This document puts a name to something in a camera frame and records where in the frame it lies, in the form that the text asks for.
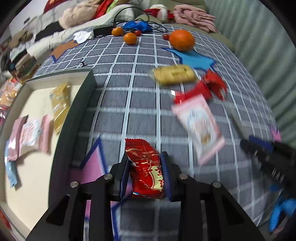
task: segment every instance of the white paper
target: white paper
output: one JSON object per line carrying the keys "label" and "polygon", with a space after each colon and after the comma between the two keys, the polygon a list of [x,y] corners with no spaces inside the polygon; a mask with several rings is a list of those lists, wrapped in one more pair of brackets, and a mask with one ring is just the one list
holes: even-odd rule
{"label": "white paper", "polygon": [[74,33],[74,40],[76,40],[77,43],[81,44],[85,42],[87,39],[92,39],[92,32],[86,32],[86,31],[79,31],[77,33]]}

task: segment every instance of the wall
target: wall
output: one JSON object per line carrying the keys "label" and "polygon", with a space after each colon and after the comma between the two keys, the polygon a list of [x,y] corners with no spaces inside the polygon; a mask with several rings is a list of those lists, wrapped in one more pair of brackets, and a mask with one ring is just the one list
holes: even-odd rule
{"label": "wall", "polygon": [[12,35],[23,29],[24,21],[30,17],[32,19],[43,13],[43,9],[48,0],[32,0],[9,24]]}
{"label": "wall", "polygon": [[7,28],[6,31],[3,33],[2,37],[0,38],[0,44],[4,42],[9,36],[11,36],[10,29]]}
{"label": "wall", "polygon": [[290,37],[259,0],[205,1],[266,97],[282,140],[296,147],[296,49]]}

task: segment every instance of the blue paper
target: blue paper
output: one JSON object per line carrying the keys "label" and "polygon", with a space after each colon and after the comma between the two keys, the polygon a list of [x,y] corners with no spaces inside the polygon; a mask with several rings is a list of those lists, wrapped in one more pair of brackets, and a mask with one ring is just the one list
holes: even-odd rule
{"label": "blue paper", "polygon": [[291,217],[296,210],[296,199],[284,200],[281,196],[276,201],[274,208],[271,212],[269,220],[269,231],[272,232],[278,225],[281,212],[286,216]]}
{"label": "blue paper", "polygon": [[144,21],[136,23],[135,21],[129,21],[125,25],[122,26],[124,30],[140,30],[143,32],[151,32],[152,28]]}
{"label": "blue paper", "polygon": [[10,183],[10,188],[12,188],[15,185],[17,185],[17,167],[15,164],[15,161],[7,161],[8,143],[9,143],[9,140],[6,142],[6,146],[5,146],[4,162],[5,162],[6,175]]}
{"label": "blue paper", "polygon": [[212,69],[212,65],[215,63],[210,57],[203,56],[194,50],[180,52],[176,49],[163,48],[167,51],[172,52],[174,55],[178,56],[181,64],[188,65],[194,69],[202,69],[207,71]]}

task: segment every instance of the snack package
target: snack package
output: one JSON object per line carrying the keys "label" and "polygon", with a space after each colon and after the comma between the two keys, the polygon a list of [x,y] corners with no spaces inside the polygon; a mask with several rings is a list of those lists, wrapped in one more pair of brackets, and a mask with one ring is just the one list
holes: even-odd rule
{"label": "snack package", "polygon": [[17,167],[15,164],[15,161],[9,161],[7,159],[8,157],[8,145],[9,141],[6,142],[5,146],[5,151],[4,151],[4,162],[5,162],[5,170],[6,170],[6,175],[8,177],[9,183],[10,183],[10,188],[14,187],[17,185]]}
{"label": "snack package", "polygon": [[22,126],[26,123],[28,116],[23,116],[15,120],[8,144],[8,160],[15,161],[18,158],[20,147],[20,133]]}
{"label": "snack package", "polygon": [[0,105],[0,127],[4,124],[7,116],[8,106]]}
{"label": "snack package", "polygon": [[209,90],[209,88],[203,83],[202,81],[198,82],[193,89],[189,90],[186,93],[178,92],[178,91],[172,91],[172,95],[174,95],[174,103],[175,104],[181,104],[184,101],[202,94],[203,97],[209,101],[212,99],[212,94]]}
{"label": "snack package", "polygon": [[188,83],[197,79],[195,72],[183,64],[155,68],[152,70],[152,77],[161,85]]}
{"label": "snack package", "polygon": [[41,120],[30,120],[22,126],[19,156],[29,151],[49,153],[50,115]]}
{"label": "snack package", "polygon": [[49,97],[54,112],[54,133],[58,135],[70,108],[67,84],[55,88],[50,92]]}
{"label": "snack package", "polygon": [[163,198],[163,171],[155,148],[142,139],[126,139],[125,150],[133,180],[132,198]]}
{"label": "snack package", "polygon": [[15,78],[8,79],[0,89],[0,105],[11,106],[22,84]]}
{"label": "snack package", "polygon": [[224,146],[225,139],[202,95],[173,105],[172,111],[192,138],[200,165],[205,164]]}
{"label": "snack package", "polygon": [[220,100],[225,100],[227,98],[227,85],[216,72],[208,69],[206,74],[202,76],[202,82],[204,82],[209,90]]}

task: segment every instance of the pillow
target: pillow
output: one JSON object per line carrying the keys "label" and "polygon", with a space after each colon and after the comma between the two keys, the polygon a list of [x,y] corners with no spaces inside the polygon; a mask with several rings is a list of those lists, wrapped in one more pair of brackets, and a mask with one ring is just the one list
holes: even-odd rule
{"label": "pillow", "polygon": [[62,2],[66,2],[66,1],[67,0],[48,0],[47,3],[45,4],[43,13],[46,13],[50,9],[56,7],[57,5],[59,5]]}
{"label": "pillow", "polygon": [[110,4],[109,8],[107,9],[106,13],[110,12],[113,8],[121,4],[127,4],[129,0],[114,0],[113,3]]}

